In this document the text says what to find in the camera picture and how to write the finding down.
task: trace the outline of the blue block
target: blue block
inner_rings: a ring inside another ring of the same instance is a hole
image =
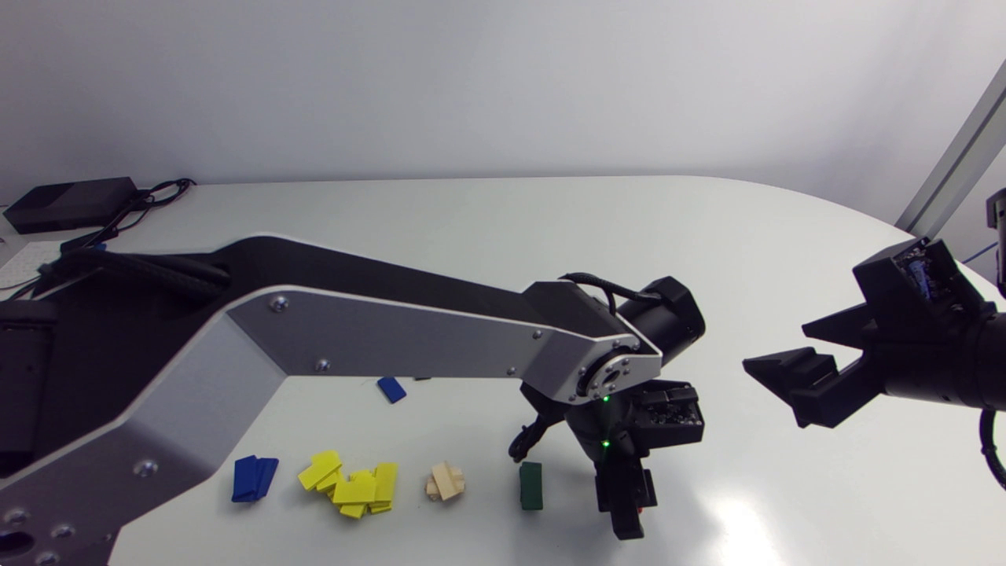
[[[273,485],[273,477],[276,476],[276,468],[280,465],[280,460],[276,458],[259,458],[258,465],[259,484],[256,487],[255,499],[261,500],[269,495],[269,487]]]
[[[377,387],[384,393],[384,397],[392,404],[397,403],[405,397],[405,390],[401,389],[398,380],[394,378],[381,378],[377,380]]]
[[[234,460],[234,493],[230,501],[235,504],[257,502],[269,494],[280,460],[257,458],[252,455]]]
[[[232,502],[255,501],[247,500],[255,497],[259,486],[258,464],[255,456],[248,456],[239,460],[234,460],[234,494],[230,497]]]

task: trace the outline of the metal frame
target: metal frame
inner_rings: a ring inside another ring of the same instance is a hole
[[[1006,60],[895,226],[935,237],[1006,146]]]
[[[115,421],[0,481],[0,533],[35,541],[3,564],[79,563],[111,551],[122,526],[219,469],[289,375],[517,378],[573,405],[598,398],[602,385],[658,377],[661,352],[621,318],[612,322],[619,331],[585,337],[337,292],[261,289],[212,316]],[[621,371],[589,375],[603,357]],[[577,395],[581,380],[597,387]]]

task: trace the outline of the table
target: table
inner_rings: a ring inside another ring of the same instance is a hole
[[[1006,562],[1006,500],[979,453],[978,411],[883,397],[836,430],[801,430],[741,369],[803,346],[851,362],[855,351],[800,325],[861,302],[850,267],[908,238],[890,225],[704,177],[235,184],[195,187],[110,247],[208,249],[258,232],[514,292],[568,270],[629,288],[673,274],[708,331],[664,378],[698,389],[705,438],[644,460],[660,506],[643,513],[645,539],[620,542],[564,425],[529,457],[543,463],[544,511],[520,511],[506,450],[534,413],[516,381],[403,380],[408,397],[391,406],[372,379],[291,378],[231,458],[280,458],[269,497],[231,504],[225,464],[126,527],[114,565]],[[398,462],[394,511],[355,522],[306,494],[295,476],[324,449],[350,470]],[[449,505],[423,494],[444,459],[468,485]]]

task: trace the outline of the black box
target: black box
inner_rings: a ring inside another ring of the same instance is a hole
[[[103,226],[137,196],[129,177],[36,186],[3,215],[18,233]]]

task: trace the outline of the blue wire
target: blue wire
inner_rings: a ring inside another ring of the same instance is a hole
[[[966,264],[967,264],[967,262],[968,262],[968,261],[970,261],[970,260],[973,260],[973,259],[977,259],[977,258],[978,258],[979,256],[981,256],[981,255],[982,255],[982,253],[984,253],[985,251],[988,251],[988,250],[989,250],[989,249],[991,249],[992,247],[995,247],[995,246],[996,246],[996,243],[998,243],[998,241],[993,241],[992,243],[989,243],[988,245],[986,245],[985,247],[983,247],[981,251],[978,251],[978,252],[977,252],[977,253],[975,253],[974,255],[971,255],[970,257],[968,257],[968,258],[964,259],[964,260],[963,260],[963,261],[961,261],[961,262],[963,262],[963,263],[966,263]]]

